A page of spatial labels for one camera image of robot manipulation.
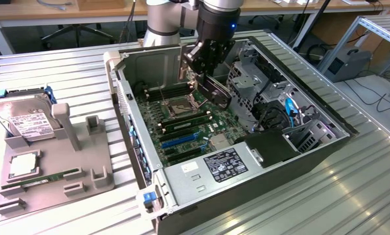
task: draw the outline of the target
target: hard drive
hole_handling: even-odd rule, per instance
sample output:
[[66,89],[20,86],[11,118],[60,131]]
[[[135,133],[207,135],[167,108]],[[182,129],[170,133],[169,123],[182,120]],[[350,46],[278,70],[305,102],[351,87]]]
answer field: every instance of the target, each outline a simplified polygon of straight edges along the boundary
[[27,141],[52,138],[54,129],[62,127],[51,116],[55,102],[50,88],[4,92],[0,96],[0,123],[8,135],[23,136]]

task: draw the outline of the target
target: hard drive label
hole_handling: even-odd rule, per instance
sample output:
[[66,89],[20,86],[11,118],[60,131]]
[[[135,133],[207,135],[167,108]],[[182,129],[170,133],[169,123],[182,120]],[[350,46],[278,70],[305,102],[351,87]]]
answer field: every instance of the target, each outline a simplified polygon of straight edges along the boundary
[[10,121],[24,138],[54,133],[44,113],[10,117]]
[[203,158],[218,183],[249,171],[234,148]]

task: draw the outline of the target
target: blue pcie slot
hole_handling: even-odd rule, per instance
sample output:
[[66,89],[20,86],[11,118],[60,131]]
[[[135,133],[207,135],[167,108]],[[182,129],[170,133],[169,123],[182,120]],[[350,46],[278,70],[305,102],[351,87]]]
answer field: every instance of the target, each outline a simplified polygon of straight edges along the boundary
[[178,144],[194,141],[198,139],[198,135],[199,135],[199,132],[191,134],[190,136],[182,137],[174,141],[166,142],[162,144],[162,148],[169,148],[169,147],[178,145]]

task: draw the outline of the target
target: chair wheel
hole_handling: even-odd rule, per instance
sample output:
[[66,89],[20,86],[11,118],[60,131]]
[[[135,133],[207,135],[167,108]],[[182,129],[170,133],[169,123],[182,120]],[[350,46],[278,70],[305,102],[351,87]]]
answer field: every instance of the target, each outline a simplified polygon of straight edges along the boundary
[[51,42],[44,42],[43,43],[43,48],[50,49],[51,48]]

